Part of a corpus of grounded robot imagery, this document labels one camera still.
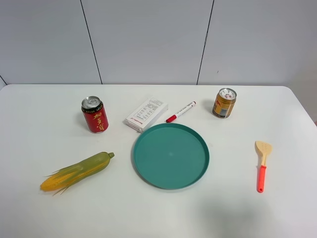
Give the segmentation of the white paper box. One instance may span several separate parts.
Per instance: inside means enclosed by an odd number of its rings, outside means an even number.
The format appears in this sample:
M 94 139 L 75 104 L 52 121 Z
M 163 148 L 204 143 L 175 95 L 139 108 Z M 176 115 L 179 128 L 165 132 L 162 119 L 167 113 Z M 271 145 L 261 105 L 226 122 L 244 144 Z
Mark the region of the white paper box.
M 124 123 L 137 132 L 143 133 L 167 110 L 167 103 L 151 97 L 142 103 L 134 112 L 132 112 L 124 120 Z

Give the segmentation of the red drink can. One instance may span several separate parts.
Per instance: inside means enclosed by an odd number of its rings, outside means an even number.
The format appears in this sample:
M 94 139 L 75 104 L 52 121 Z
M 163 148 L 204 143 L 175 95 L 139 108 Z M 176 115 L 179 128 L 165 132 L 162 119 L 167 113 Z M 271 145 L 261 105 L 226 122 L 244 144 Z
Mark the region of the red drink can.
M 97 96 L 89 96 L 83 99 L 81 110 L 92 133 L 104 132 L 109 124 L 104 108 L 104 104 Z

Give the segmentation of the gold drink can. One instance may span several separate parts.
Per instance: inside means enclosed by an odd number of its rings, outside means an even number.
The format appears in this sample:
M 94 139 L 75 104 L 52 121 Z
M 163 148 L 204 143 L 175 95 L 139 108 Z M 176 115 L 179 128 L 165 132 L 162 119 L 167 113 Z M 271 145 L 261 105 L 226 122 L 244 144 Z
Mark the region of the gold drink can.
M 233 89 L 221 88 L 216 96 L 212 113 L 219 118 L 228 118 L 236 102 L 237 94 Z

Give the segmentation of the toy corn cob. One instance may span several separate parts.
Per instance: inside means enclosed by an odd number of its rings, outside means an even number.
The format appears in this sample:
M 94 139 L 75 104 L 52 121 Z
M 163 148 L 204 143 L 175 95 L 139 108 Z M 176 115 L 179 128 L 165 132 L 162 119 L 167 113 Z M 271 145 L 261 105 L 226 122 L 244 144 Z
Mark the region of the toy corn cob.
M 113 152 L 100 152 L 76 164 L 62 168 L 48 176 L 40 185 L 40 190 L 44 192 L 56 191 L 56 194 L 64 193 L 69 187 L 81 180 L 104 170 L 114 156 Z

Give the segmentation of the teal round plate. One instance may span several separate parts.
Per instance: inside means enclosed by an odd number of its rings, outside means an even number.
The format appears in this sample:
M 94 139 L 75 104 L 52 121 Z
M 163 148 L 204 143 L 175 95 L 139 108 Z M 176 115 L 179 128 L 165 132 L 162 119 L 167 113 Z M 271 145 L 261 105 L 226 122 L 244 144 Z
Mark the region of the teal round plate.
M 147 183 L 166 190 L 193 185 L 206 173 L 210 152 L 193 129 L 177 123 L 162 123 L 143 132 L 135 141 L 132 161 Z

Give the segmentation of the red white marker pen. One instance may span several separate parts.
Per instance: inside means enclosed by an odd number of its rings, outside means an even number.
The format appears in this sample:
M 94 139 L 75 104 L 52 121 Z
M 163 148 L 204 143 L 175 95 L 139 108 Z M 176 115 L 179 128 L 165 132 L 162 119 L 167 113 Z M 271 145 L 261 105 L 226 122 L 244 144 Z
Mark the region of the red white marker pen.
M 170 116 L 165 122 L 166 123 L 172 123 L 173 121 L 175 121 L 178 117 L 180 117 L 181 115 L 183 115 L 184 113 L 186 113 L 188 110 L 190 110 L 192 107 L 194 107 L 196 105 L 195 101 L 192 101 L 191 103 L 189 103 L 188 105 L 186 105 L 185 107 L 183 107 L 181 110 L 179 110 L 178 112 L 176 112 L 175 114 L 173 114 L 172 116 Z

